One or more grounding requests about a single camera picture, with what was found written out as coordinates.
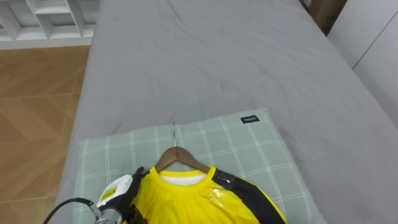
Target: yellow shirt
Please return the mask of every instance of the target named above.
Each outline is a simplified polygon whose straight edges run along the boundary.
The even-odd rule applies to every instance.
[[[207,174],[153,167],[141,181],[133,204],[148,224],[287,223],[255,185],[211,166]]]

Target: white cabinet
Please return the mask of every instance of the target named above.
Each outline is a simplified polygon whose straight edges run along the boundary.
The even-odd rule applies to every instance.
[[[398,11],[398,0],[348,0],[328,39],[353,68]]]
[[[398,127],[398,16],[372,44],[355,73]]]

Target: white bookshelf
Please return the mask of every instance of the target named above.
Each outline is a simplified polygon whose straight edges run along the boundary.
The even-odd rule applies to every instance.
[[[0,50],[88,45],[98,0],[0,0]]]

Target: pillowcase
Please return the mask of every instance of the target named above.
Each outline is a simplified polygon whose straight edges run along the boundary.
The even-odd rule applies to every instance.
[[[177,146],[201,163],[255,183],[289,223],[326,223],[319,213],[283,139],[267,110],[234,113],[197,123],[176,125]],[[173,126],[158,126],[80,143],[75,197],[97,202],[113,180],[152,167],[174,145]],[[174,163],[167,170],[190,170]],[[75,205],[74,223],[93,223],[84,205]]]

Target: pillow label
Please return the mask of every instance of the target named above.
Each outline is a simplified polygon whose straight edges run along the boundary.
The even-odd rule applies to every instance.
[[[247,116],[247,117],[241,118],[241,120],[244,124],[260,121],[260,119],[256,115]]]

